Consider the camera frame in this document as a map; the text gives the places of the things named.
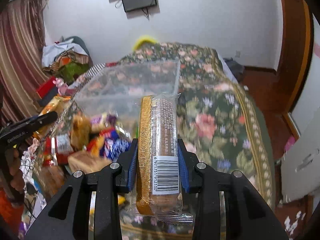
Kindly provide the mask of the blue biscuit snack bag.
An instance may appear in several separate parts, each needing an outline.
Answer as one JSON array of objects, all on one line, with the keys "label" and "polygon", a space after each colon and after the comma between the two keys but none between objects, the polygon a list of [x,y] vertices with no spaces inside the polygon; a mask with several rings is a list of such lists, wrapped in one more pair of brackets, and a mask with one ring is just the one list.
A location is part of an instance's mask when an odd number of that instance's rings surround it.
[{"label": "blue biscuit snack bag", "polygon": [[121,153],[129,150],[131,142],[121,139],[115,129],[100,132],[103,138],[103,145],[99,149],[99,156],[109,159],[112,162],[117,161]]}]

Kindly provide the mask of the gold cracker pack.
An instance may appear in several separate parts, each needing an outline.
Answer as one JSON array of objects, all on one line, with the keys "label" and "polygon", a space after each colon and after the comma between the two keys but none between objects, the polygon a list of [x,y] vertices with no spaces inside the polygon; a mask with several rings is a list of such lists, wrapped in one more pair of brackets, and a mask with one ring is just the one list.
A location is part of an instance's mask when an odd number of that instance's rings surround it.
[{"label": "gold cracker pack", "polygon": [[191,224],[183,211],[177,142],[177,94],[144,96],[140,103],[136,208],[170,224]]}]

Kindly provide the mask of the clear plastic storage box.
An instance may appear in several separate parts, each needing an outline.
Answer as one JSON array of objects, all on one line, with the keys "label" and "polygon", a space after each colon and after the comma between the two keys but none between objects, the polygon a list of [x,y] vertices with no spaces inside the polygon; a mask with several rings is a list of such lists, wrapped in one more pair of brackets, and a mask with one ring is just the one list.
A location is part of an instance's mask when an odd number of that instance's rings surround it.
[{"label": "clear plastic storage box", "polygon": [[75,101],[86,116],[116,116],[116,128],[133,139],[138,133],[141,98],[177,94],[179,75],[178,60],[107,67],[76,93]]}]

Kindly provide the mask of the red white snack packet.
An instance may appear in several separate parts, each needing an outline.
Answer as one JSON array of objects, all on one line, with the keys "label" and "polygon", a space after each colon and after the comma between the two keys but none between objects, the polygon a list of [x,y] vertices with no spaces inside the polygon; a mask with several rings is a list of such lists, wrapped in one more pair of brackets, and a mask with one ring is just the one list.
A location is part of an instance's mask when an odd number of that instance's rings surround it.
[{"label": "red white snack packet", "polygon": [[67,165],[68,157],[74,153],[68,134],[47,137],[43,151],[42,166]]}]

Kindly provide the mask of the brown bread packet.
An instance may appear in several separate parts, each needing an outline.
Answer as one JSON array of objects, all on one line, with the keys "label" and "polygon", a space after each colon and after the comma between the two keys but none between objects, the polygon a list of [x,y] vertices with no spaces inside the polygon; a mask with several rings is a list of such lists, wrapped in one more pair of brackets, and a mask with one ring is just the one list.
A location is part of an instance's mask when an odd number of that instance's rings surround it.
[{"label": "brown bread packet", "polygon": [[111,160],[93,156],[87,151],[79,151],[68,156],[68,165],[72,172],[78,170],[84,174],[99,172],[110,163]]}]

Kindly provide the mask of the red box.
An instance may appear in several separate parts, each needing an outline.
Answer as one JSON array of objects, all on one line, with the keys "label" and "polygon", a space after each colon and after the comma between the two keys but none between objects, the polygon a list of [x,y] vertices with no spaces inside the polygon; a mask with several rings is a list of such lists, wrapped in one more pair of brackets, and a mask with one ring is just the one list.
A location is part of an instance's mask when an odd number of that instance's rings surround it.
[{"label": "red box", "polygon": [[52,76],[45,83],[40,85],[36,90],[36,94],[40,99],[42,99],[54,88],[57,88],[56,77]]}]

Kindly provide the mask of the pink plush toy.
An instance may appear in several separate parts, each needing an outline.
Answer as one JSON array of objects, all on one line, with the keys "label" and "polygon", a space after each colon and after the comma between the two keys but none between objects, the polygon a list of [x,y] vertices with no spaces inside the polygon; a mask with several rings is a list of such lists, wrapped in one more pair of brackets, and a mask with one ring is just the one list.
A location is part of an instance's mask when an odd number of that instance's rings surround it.
[{"label": "pink plush toy", "polygon": [[64,82],[62,78],[56,78],[53,84],[57,87],[57,92],[59,95],[66,95],[68,85]]}]

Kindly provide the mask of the pile of clothes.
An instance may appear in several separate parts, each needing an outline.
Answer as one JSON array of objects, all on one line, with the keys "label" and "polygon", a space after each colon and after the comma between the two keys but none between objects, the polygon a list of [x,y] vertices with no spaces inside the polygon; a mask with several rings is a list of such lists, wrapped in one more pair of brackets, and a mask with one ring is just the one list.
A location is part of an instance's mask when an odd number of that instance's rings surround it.
[{"label": "pile of clothes", "polygon": [[78,36],[68,37],[42,49],[43,71],[63,79],[68,85],[92,66],[90,53],[84,41]]}]

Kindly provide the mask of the white cabinet with pink hearts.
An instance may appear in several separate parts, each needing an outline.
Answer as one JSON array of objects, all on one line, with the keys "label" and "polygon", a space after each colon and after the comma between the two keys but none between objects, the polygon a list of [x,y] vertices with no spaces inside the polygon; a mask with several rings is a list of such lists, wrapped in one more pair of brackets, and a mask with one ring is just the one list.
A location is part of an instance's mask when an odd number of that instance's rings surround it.
[{"label": "white cabinet with pink hearts", "polygon": [[281,160],[281,192],[289,203],[319,192],[319,23],[314,23],[309,73],[291,116],[299,139]]}]

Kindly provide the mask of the green floral bedspread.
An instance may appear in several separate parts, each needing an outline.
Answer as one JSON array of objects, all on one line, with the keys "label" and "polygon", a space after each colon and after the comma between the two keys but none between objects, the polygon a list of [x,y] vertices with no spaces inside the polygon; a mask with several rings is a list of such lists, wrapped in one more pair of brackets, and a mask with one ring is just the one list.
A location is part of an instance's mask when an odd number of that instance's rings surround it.
[{"label": "green floral bedspread", "polygon": [[264,117],[217,51],[194,44],[147,44],[115,66],[180,61],[177,131],[188,151],[216,171],[241,171],[274,207],[272,150]]}]

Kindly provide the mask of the striped red curtain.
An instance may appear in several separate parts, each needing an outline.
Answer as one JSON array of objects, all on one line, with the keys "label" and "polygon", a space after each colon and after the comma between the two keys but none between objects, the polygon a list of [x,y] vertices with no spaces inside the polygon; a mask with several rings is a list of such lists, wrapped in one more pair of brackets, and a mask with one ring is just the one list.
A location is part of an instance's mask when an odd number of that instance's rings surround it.
[{"label": "striped red curtain", "polygon": [[42,69],[45,45],[43,0],[14,0],[1,12],[1,123],[36,114],[36,90],[48,80]]}]

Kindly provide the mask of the yellow foam tube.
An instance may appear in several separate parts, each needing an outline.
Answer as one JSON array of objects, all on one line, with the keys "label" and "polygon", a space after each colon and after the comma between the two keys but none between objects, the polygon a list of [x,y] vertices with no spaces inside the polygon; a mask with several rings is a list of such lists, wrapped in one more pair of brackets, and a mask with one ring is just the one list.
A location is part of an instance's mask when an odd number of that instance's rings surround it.
[{"label": "yellow foam tube", "polygon": [[136,41],[135,44],[133,45],[132,50],[138,50],[141,46],[143,46],[144,44],[157,44],[158,41],[151,37],[150,35],[142,35],[140,36]]}]

